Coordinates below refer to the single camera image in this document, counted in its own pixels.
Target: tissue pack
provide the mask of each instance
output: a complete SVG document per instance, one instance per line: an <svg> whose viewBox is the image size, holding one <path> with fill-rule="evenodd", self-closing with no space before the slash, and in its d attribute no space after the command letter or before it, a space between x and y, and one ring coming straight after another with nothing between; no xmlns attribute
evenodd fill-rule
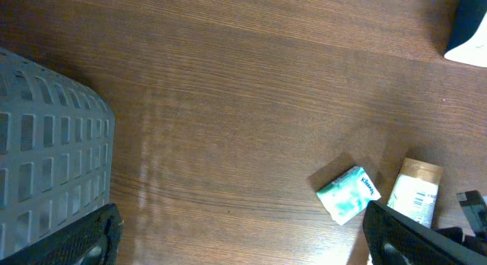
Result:
<svg viewBox="0 0 487 265"><path fill-rule="evenodd" d="M380 194L364 168L355 166L317 192L321 203L338 224L343 225Z"/></svg>

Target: white label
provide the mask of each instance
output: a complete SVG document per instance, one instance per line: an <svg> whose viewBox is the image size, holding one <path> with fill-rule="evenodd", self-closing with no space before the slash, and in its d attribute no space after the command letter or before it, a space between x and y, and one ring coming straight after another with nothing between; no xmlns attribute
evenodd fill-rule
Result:
<svg viewBox="0 0 487 265"><path fill-rule="evenodd" d="M458 201L466 201L465 193L457 193L457 200Z"/></svg>
<svg viewBox="0 0 487 265"><path fill-rule="evenodd" d="M438 185L400 174L387 205L430 228L437 193Z"/></svg>
<svg viewBox="0 0 487 265"><path fill-rule="evenodd" d="M369 197L374 200L378 200L380 198L379 192L365 172L361 177L359 177L357 188L362 196L369 195Z"/></svg>

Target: kleenex logo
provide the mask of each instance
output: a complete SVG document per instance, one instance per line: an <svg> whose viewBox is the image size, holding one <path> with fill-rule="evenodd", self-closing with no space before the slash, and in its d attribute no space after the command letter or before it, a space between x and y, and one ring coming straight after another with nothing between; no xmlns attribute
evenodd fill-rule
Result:
<svg viewBox="0 0 487 265"><path fill-rule="evenodd" d="M360 181L363 182L365 184L365 186L367 186L367 188L371 191L371 195L374 195L374 189L372 188L371 184L368 182L368 179L365 177L362 177L362 179L360 179Z"/></svg>

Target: wood grain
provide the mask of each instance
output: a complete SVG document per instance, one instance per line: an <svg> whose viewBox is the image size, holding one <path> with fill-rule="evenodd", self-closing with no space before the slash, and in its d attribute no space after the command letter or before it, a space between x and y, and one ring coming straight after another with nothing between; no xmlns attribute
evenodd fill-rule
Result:
<svg viewBox="0 0 487 265"><path fill-rule="evenodd" d="M487 194L487 70L443 58L458 0L0 0L0 45L116 112L120 264L360 264L315 191L444 166L434 227Z"/></svg>

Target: laundry basket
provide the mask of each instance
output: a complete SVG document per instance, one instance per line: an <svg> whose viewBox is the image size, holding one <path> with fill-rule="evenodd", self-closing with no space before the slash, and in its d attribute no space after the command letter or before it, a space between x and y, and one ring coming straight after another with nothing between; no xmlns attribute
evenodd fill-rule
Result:
<svg viewBox="0 0 487 265"><path fill-rule="evenodd" d="M108 203L114 120L90 88L0 48L0 259Z"/></svg>

